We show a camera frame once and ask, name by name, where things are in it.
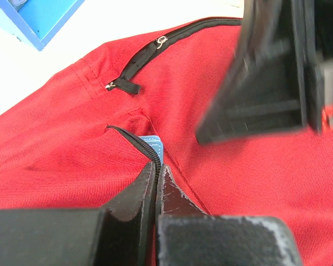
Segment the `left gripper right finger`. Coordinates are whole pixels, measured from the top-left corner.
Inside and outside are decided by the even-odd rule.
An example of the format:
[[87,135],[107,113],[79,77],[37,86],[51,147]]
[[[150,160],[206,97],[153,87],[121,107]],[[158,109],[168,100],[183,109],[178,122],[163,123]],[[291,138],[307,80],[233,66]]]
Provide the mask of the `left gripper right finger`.
[[285,223],[268,216],[211,216],[163,165],[156,202],[157,265],[302,265]]

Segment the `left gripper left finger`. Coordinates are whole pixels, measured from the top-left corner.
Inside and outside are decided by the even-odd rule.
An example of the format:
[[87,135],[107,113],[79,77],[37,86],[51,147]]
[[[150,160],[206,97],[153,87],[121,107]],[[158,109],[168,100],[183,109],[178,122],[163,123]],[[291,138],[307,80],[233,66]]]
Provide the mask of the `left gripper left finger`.
[[98,208],[0,210],[0,265],[149,265],[155,164]]

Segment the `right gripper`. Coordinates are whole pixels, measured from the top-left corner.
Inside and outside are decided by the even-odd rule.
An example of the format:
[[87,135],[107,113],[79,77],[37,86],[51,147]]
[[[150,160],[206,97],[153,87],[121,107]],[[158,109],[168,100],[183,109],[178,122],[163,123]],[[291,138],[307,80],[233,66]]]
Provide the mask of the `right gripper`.
[[196,130],[200,144],[333,130],[333,1],[245,1],[235,57]]

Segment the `red backpack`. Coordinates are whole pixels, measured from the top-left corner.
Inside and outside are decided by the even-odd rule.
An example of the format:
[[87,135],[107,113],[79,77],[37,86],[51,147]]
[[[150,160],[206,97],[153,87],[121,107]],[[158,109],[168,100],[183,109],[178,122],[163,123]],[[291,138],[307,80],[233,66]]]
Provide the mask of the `red backpack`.
[[234,56],[240,20],[217,18],[134,77],[106,85],[165,30],[107,42],[0,116],[0,209],[97,207],[147,163],[117,128],[157,135],[177,184],[210,214],[262,215],[292,230],[305,265],[333,265],[333,131],[210,146],[196,123]]

